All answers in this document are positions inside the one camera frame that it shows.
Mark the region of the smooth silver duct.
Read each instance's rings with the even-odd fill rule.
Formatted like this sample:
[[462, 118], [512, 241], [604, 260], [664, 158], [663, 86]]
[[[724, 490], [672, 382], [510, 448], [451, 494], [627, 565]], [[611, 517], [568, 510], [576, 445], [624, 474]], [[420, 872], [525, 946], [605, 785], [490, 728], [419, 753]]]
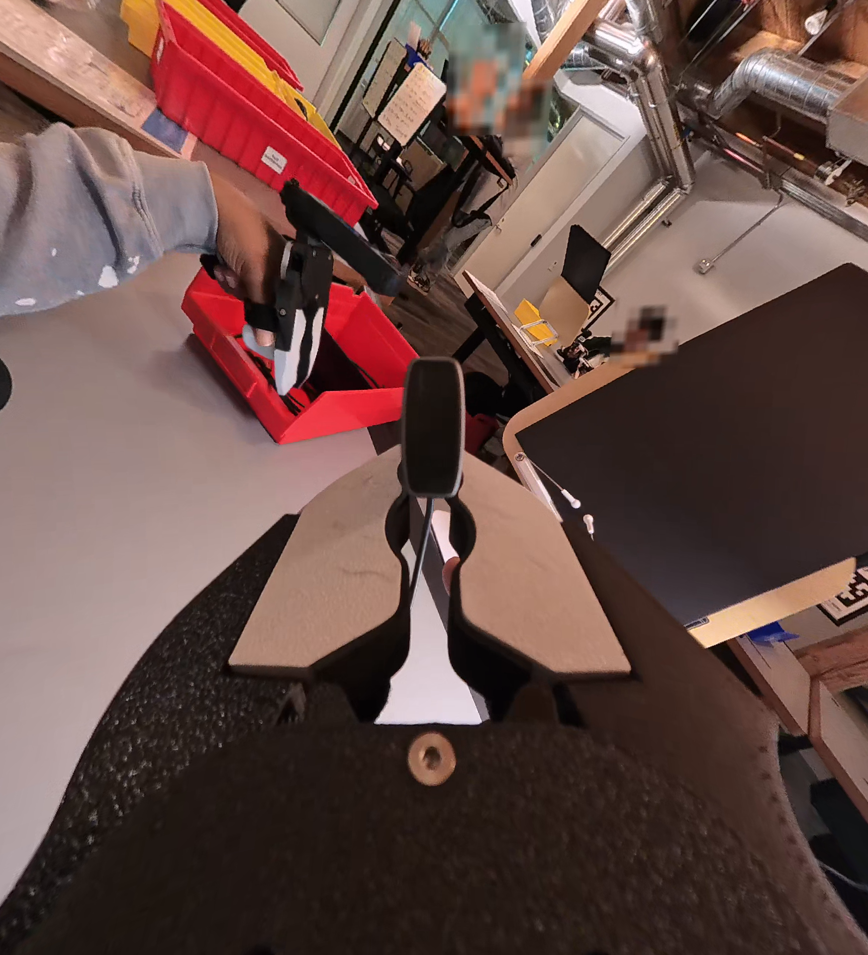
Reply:
[[611, 266], [621, 261], [690, 194], [694, 168], [664, 61], [655, 42], [652, 2], [607, 2], [563, 69], [605, 68], [625, 79], [659, 168], [657, 182], [620, 221], [604, 245]]

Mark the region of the small black board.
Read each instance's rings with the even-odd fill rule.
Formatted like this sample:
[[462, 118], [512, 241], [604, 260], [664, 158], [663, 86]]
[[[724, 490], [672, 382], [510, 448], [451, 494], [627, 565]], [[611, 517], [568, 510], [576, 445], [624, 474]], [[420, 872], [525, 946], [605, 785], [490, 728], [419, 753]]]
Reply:
[[589, 303], [602, 285], [610, 252], [579, 224], [572, 224], [562, 271], [545, 294], [539, 311], [558, 333], [558, 341], [572, 341], [593, 322]]

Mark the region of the yellow plastic bin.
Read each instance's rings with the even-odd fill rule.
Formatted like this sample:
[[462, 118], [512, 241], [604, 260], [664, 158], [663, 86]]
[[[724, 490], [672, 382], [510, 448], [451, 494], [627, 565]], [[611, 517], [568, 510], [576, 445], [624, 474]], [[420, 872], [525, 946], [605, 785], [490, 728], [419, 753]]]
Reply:
[[514, 317], [520, 325], [521, 334], [531, 345], [547, 347], [559, 339], [556, 330], [540, 314], [539, 309], [523, 299], [514, 310]]

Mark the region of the yellow bins in red bin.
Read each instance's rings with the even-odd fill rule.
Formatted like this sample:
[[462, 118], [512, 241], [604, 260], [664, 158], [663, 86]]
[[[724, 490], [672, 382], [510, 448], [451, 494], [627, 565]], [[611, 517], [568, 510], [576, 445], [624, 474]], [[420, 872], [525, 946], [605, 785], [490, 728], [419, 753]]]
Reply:
[[[208, 40], [221, 43], [225, 54], [245, 68], [258, 82], [279, 96], [334, 145], [336, 139], [315, 107], [303, 96], [302, 86], [288, 62], [248, 26], [237, 26], [237, 14], [222, 2], [168, 2], [180, 13], [191, 13], [194, 24], [205, 28]], [[119, 16], [126, 24], [128, 41], [149, 58], [161, 37], [161, 19], [155, 1], [122, 1]]]

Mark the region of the black board with white stand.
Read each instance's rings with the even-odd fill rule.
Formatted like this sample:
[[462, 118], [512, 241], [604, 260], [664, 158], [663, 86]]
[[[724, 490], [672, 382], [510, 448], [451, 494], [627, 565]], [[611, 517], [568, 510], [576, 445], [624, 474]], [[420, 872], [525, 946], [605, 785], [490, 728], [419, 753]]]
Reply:
[[845, 264], [518, 414], [517, 469], [703, 646], [833, 597], [868, 563], [868, 272]]

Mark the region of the printed tag card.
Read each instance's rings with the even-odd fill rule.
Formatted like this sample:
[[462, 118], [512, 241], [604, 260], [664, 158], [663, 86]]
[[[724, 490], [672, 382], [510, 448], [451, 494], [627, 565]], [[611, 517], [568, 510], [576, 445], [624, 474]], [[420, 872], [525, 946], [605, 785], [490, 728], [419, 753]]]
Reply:
[[846, 588], [819, 603], [818, 609], [837, 627], [868, 613], [868, 566], [857, 567]]

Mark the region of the person's left forearm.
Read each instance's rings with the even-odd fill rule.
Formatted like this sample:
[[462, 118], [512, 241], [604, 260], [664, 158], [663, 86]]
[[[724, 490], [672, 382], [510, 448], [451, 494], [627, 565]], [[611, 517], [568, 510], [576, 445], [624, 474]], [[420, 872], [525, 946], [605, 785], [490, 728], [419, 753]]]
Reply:
[[199, 162], [63, 124], [0, 141], [0, 317], [109, 290], [165, 254], [216, 251]]

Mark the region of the whiteboard on stand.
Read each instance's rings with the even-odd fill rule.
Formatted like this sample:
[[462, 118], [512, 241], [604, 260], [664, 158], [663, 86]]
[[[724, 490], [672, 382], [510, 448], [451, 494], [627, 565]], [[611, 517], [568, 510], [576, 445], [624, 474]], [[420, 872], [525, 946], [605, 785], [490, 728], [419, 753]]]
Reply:
[[445, 99], [447, 87], [422, 61], [417, 61], [380, 110], [377, 122], [401, 147], [408, 145]]
[[388, 90], [406, 57], [404, 43], [391, 39], [365, 88], [361, 105], [371, 119], [379, 116]]

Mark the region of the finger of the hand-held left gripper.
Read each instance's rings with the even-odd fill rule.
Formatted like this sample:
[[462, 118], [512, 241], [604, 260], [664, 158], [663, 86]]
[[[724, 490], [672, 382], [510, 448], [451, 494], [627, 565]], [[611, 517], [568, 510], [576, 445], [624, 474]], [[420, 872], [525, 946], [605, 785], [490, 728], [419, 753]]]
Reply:
[[317, 307], [312, 305], [304, 310], [306, 325], [301, 341], [302, 386], [308, 381], [316, 363], [324, 328], [325, 311], [326, 309], [322, 305]]
[[280, 396], [296, 387], [304, 345], [304, 311], [292, 309], [279, 313], [274, 333], [273, 372], [275, 389]]

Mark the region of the wooden workbench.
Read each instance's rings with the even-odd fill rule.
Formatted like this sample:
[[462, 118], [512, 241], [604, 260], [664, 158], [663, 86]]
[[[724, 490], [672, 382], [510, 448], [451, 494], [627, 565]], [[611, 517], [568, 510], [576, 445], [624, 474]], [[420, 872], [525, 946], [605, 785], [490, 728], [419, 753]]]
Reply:
[[156, 110], [149, 59], [128, 42], [118, 11], [118, 2], [77, 11], [0, 1], [0, 81], [70, 125], [104, 128], [153, 155], [203, 162], [289, 232], [272, 187], [195, 137], [174, 149], [143, 130]]

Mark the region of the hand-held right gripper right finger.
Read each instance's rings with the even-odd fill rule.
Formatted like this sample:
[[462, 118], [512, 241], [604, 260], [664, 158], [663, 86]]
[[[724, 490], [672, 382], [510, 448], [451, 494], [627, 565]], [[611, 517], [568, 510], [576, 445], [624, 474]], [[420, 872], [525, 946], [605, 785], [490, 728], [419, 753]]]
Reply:
[[530, 684], [625, 679], [631, 663], [558, 518], [521, 484], [464, 457], [448, 501], [448, 653], [502, 721]]

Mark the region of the large red bin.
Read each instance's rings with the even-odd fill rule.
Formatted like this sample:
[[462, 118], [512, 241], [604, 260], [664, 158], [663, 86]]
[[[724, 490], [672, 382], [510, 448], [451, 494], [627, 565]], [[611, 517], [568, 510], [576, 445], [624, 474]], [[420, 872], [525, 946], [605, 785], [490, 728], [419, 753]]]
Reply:
[[350, 225], [378, 202], [303, 97], [272, 89], [197, 23], [199, 2], [157, 2], [151, 61], [160, 111], [206, 146], [280, 192], [296, 180]]

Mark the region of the dark grey usb-c adapter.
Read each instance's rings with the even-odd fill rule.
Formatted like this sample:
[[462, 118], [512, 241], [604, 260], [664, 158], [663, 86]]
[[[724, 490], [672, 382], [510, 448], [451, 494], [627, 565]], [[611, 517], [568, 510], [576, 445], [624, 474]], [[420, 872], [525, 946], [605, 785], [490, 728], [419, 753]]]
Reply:
[[404, 382], [401, 414], [401, 486], [425, 500], [415, 566], [409, 585], [413, 602], [423, 568], [438, 499], [457, 495], [463, 479], [465, 440], [464, 375], [451, 357], [418, 357]]

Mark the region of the red plastic bin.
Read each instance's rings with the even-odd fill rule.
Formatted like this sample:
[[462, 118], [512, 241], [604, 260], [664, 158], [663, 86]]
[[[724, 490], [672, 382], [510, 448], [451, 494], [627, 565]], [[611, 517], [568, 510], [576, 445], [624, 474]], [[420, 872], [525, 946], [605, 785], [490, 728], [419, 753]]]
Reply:
[[308, 380], [277, 393], [273, 363], [243, 342], [243, 304], [200, 269], [182, 302], [195, 336], [280, 444], [396, 421], [415, 350], [366, 292], [332, 284], [320, 349]]

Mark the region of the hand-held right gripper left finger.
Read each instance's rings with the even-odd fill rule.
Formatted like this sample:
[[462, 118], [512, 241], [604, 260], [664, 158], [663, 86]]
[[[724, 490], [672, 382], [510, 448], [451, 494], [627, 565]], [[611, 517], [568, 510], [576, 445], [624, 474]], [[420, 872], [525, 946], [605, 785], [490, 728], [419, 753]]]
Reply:
[[237, 673], [338, 686], [363, 722], [385, 707], [411, 639], [411, 529], [392, 447], [297, 517], [228, 658]]

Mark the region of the corrugated silver duct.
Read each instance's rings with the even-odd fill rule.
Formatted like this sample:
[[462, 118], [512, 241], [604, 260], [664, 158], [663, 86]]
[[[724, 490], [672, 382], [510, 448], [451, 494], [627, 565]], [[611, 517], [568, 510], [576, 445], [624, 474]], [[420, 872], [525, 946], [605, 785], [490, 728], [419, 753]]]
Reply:
[[868, 66], [851, 61], [822, 63], [778, 48], [761, 49], [708, 93], [701, 110], [718, 120], [758, 97], [826, 127], [833, 107], [866, 74]]

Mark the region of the wooden top desk black legs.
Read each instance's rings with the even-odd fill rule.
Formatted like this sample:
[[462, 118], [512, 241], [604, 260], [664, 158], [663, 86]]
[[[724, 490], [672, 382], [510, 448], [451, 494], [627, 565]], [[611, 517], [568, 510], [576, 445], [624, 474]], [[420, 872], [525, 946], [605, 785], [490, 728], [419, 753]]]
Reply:
[[507, 309], [492, 288], [479, 280], [469, 269], [461, 272], [462, 286], [470, 286], [472, 295], [465, 304], [471, 305], [471, 316], [478, 324], [478, 330], [484, 340], [497, 353], [513, 376], [512, 360], [508, 352], [517, 355], [525, 370], [538, 382], [544, 394], [550, 394], [567, 385], [571, 376], [563, 365], [556, 350], [537, 343], [529, 330]]

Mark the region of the person's left hand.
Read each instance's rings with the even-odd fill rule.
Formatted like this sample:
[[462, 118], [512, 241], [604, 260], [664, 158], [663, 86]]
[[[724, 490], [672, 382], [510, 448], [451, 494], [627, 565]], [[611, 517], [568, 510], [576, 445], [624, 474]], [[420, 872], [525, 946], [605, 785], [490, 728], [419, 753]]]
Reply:
[[272, 305], [281, 282], [285, 238], [252, 199], [229, 180], [209, 175], [218, 216], [215, 280], [243, 301]]

